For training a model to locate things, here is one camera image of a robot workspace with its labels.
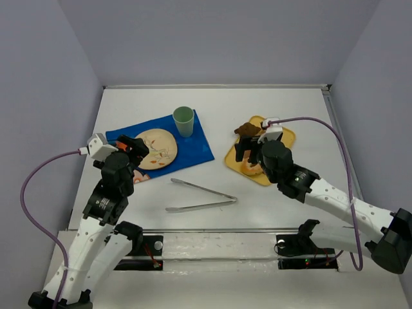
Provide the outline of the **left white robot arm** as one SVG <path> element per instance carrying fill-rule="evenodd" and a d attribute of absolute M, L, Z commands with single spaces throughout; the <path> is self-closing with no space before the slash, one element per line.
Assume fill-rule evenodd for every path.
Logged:
<path fill-rule="evenodd" d="M 92 308 L 102 282 L 126 254 L 142 244 L 142 228 L 119 218 L 134 192 L 135 169 L 149 154 L 144 141 L 120 135 L 111 145 L 96 133 L 75 154 L 93 159 L 101 179 L 87 201 L 69 249 L 46 233 L 60 248 L 63 261 L 49 283 L 30 296 L 30 308 Z"/>

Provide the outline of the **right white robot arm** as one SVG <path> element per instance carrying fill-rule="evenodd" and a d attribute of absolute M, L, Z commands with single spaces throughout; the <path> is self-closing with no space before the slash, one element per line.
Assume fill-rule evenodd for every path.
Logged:
<path fill-rule="evenodd" d="M 294 163 L 292 152 L 279 139 L 260 142 L 243 136 L 235 144 L 236 161 L 249 151 L 249 162 L 263 169 L 270 183 L 290 199 L 321 209 L 350 224 L 350 228 L 327 227 L 306 220 L 298 235 L 319 248 L 359 253 L 394 274 L 403 274 L 411 258 L 411 213 L 393 212 L 350 198 L 317 173 Z"/>

